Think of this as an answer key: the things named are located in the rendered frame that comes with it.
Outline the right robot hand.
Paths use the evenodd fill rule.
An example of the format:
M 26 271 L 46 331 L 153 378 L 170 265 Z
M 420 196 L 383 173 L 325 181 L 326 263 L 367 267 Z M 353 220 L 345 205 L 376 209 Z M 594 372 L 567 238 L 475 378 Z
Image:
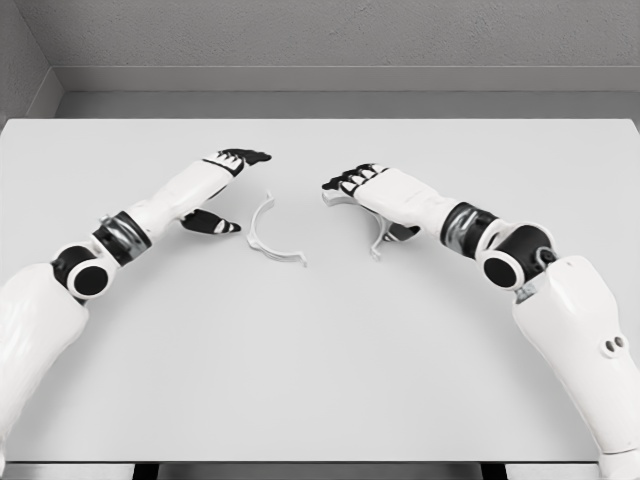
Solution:
M 408 240 L 420 231 L 440 237 L 437 192 L 399 169 L 362 164 L 324 183 L 322 193 L 329 200 L 353 200 L 386 219 L 385 240 Z

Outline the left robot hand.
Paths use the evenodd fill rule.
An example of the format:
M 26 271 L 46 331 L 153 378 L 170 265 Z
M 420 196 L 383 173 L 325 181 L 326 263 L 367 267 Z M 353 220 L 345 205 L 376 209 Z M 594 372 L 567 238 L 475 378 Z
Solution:
M 224 190 L 246 167 L 268 162 L 268 153 L 229 148 L 192 163 L 165 186 L 174 219 L 186 230 L 219 235 L 239 232 L 241 226 L 201 206 Z

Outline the thin white pipe clamp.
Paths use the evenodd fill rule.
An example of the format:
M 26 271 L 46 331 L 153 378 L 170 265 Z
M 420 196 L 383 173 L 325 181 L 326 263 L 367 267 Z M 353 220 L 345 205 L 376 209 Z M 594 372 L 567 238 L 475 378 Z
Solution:
M 284 252 L 267 246 L 257 232 L 260 216 L 275 204 L 275 198 L 269 190 L 266 191 L 266 199 L 257 207 L 251 218 L 249 233 L 246 236 L 249 247 L 262 253 L 265 257 L 280 262 L 299 262 L 304 268 L 308 267 L 308 260 L 302 251 Z
M 340 193 L 338 191 L 323 190 L 322 199 L 324 203 L 329 207 L 333 207 L 339 204 L 351 204 L 364 209 L 374 217 L 374 219 L 377 221 L 377 224 L 378 224 L 378 235 L 375 241 L 370 246 L 369 253 L 374 260 L 380 261 L 381 252 L 379 250 L 379 247 L 381 246 L 386 234 L 389 232 L 389 227 L 391 226 L 391 222 L 386 218 L 384 218 L 383 216 L 381 216 L 379 213 L 369 209 L 368 207 L 364 207 L 355 198 L 349 195 Z

